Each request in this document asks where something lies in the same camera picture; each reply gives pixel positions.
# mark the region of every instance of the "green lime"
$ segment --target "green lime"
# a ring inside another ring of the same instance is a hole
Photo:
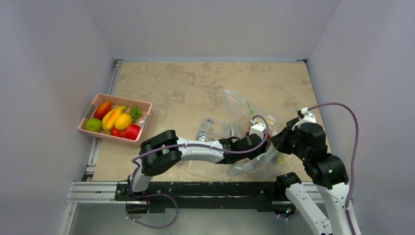
[[[85,130],[93,131],[93,132],[100,132],[102,130],[102,122],[99,119],[91,118],[85,124]]]

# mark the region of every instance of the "transparent plastic sheet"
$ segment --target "transparent plastic sheet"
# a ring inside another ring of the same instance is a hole
[[[256,158],[246,162],[240,160],[232,164],[226,171],[229,176],[249,174],[254,180],[268,180],[275,175],[282,175],[284,165],[278,164],[278,158],[282,155],[271,144],[268,150]]]
[[[246,136],[251,126],[250,120],[254,115],[263,116],[269,125],[270,135],[276,135],[277,119],[274,114],[255,106],[243,94],[231,90],[223,90],[224,103],[231,121],[231,135],[239,138]],[[284,170],[284,155],[275,150],[271,144],[268,150],[247,161],[241,160],[232,164],[227,170],[229,176],[249,174],[255,180],[267,180],[274,175],[282,174]]]

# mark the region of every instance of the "table top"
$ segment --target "table top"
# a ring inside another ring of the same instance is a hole
[[[146,137],[165,130],[193,140],[204,118],[229,121],[223,102],[223,89],[238,91],[255,106],[275,114],[279,129],[297,116],[297,110],[316,105],[305,63],[123,63],[116,85],[116,96],[153,104],[153,118]],[[313,110],[323,125],[319,110]],[[127,179],[135,165],[131,162],[139,147],[103,140],[93,181]],[[223,174],[228,165],[203,163],[212,173]],[[185,171],[187,164],[176,164],[153,181],[213,181]],[[295,172],[310,181],[302,162],[286,156],[283,173]],[[253,181],[249,175],[231,181]]]

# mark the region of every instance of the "plastic basket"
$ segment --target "plastic basket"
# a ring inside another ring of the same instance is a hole
[[[124,113],[128,113],[133,105],[137,105],[137,107],[141,108],[142,117],[137,119],[134,123],[141,127],[141,130],[135,140],[129,140],[126,138],[120,138],[108,135],[104,130],[101,132],[93,132],[85,130],[85,124],[87,121],[93,117],[95,114],[96,109],[105,101],[110,100],[113,104],[112,108],[116,108],[118,106],[127,106],[127,110]],[[78,130],[87,133],[90,136],[106,139],[106,140],[113,140],[121,143],[131,144],[131,145],[140,145],[140,143],[144,139],[145,132],[148,129],[148,124],[153,116],[152,111],[153,105],[148,102],[133,100],[133,99],[126,99],[118,96],[108,95],[108,94],[97,94],[92,101],[91,107],[85,113],[84,117],[81,120],[81,123],[78,126]]]

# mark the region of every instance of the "plastic bag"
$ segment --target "plastic bag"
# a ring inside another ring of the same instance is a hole
[[[282,175],[284,165],[278,164],[278,158],[282,155],[271,144],[268,150],[256,158],[246,161],[240,160],[232,164],[226,171],[229,176],[250,174],[254,180],[268,180],[275,175]]]
[[[232,136],[243,138],[251,126],[250,120],[254,115],[263,116],[270,127],[270,135],[276,135],[276,116],[256,107],[243,94],[231,90],[223,90],[223,97],[226,111],[228,112],[231,121]],[[257,118],[257,122],[262,122],[262,119]]]
[[[231,121],[232,136],[245,137],[251,126],[250,120],[254,115],[261,115],[267,120],[271,136],[277,134],[275,115],[256,107],[239,92],[223,90],[223,93],[225,107]],[[260,118],[256,121],[263,123],[263,120]],[[284,170],[283,162],[284,155],[278,152],[271,144],[265,153],[256,158],[248,162],[245,159],[232,164],[226,173],[229,176],[250,174],[255,180],[267,180],[276,174],[282,174]]]

